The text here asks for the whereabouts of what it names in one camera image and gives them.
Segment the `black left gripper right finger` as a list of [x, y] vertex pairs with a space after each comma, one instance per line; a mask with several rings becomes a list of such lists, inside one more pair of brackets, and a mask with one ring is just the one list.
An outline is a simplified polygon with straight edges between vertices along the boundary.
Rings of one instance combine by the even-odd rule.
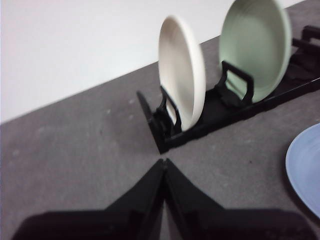
[[185, 240], [315, 240], [300, 214], [277, 208], [224, 208], [164, 161], [165, 201]]

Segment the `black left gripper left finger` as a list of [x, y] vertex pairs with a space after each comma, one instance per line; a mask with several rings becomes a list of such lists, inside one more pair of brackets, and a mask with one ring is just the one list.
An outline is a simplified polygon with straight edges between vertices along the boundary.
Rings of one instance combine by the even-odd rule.
[[161, 225], [165, 162], [159, 159], [105, 209], [48, 211], [26, 218], [14, 240], [147, 240]]

